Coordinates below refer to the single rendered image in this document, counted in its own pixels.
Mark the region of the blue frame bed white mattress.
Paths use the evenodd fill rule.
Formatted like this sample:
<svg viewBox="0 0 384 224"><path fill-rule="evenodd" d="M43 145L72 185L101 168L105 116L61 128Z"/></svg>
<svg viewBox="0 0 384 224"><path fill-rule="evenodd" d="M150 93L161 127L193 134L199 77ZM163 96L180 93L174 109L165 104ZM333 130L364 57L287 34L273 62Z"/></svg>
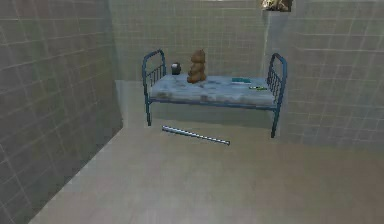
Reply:
<svg viewBox="0 0 384 224"><path fill-rule="evenodd" d="M148 126L152 125L152 103L243 108L271 111L273 118L270 136L276 136L288 78L288 62L278 53L270 58L267 76L248 78L251 84L234 84L231 80L235 77L220 75L208 76L195 84L188 83L187 74L167 73L162 49L143 57L141 76ZM250 86L267 87L268 90L251 90Z"/></svg>

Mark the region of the brown teddy bear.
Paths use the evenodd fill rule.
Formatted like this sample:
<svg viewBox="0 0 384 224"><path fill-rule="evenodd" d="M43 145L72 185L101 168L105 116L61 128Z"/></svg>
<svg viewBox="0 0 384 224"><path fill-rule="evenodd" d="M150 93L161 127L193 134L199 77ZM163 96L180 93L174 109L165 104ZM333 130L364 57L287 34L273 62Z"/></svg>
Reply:
<svg viewBox="0 0 384 224"><path fill-rule="evenodd" d="M187 82L197 83L206 79L205 74L205 52L203 49L196 50L191 56L192 65L188 72Z"/></svg>

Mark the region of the silver baseball bat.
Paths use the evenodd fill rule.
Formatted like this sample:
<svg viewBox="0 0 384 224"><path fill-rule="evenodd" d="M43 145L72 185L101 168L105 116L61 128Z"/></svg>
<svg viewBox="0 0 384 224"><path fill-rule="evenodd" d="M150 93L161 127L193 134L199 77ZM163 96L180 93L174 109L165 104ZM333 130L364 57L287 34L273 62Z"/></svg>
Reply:
<svg viewBox="0 0 384 224"><path fill-rule="evenodd" d="M229 146L231 144L230 141L221 140L221 139L217 139L217 138L213 138L213 137L208 137L208 136L200 135L200 134L197 134L194 132L189 132L189 131L185 131L182 129L170 127L170 126L162 126L162 131L168 132L168 133L173 133L173 134L178 134L178 135L182 135L182 136L188 136L188 137L203 139L203 140L207 140L207 141L211 141L211 142L215 142L215 143L224 144L227 146Z"/></svg>

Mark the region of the framed wall picture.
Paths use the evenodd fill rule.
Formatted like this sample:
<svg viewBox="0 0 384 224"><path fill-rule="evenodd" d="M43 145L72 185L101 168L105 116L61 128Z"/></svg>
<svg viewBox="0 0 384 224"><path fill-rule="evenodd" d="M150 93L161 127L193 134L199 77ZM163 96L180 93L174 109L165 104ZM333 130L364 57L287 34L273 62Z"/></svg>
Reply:
<svg viewBox="0 0 384 224"><path fill-rule="evenodd" d="M261 0L261 7L267 11L290 12L293 0Z"/></svg>

